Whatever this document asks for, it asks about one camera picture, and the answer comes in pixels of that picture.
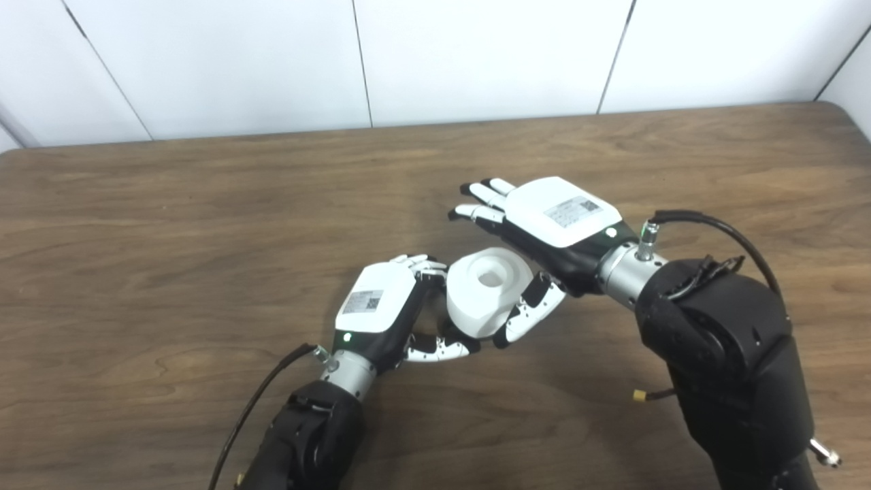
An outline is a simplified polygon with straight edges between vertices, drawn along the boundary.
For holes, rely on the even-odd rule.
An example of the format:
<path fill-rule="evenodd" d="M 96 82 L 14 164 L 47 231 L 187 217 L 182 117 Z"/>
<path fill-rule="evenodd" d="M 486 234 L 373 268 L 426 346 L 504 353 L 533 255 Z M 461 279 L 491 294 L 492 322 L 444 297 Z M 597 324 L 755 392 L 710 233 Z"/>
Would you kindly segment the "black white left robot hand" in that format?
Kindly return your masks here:
<path fill-rule="evenodd" d="M 427 298 L 447 294 L 449 267 L 431 255 L 398 255 L 361 270 L 335 317 L 333 353 L 346 351 L 377 374 L 405 361 L 433 363 L 479 353 L 481 342 L 455 327 L 414 333 Z"/>

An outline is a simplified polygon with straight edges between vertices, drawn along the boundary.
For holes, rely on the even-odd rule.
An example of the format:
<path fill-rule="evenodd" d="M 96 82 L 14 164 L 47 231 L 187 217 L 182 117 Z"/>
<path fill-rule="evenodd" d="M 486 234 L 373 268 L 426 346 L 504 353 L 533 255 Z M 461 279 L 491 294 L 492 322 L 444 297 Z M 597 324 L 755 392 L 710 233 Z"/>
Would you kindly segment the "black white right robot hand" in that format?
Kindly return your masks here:
<path fill-rule="evenodd" d="M 612 251 L 636 241 L 618 209 L 558 176 L 520 186 L 486 179 L 460 191 L 475 201 L 451 209 L 449 220 L 475 223 L 539 267 L 493 335 L 497 348 L 526 335 L 564 297 L 603 295 L 602 264 Z"/>

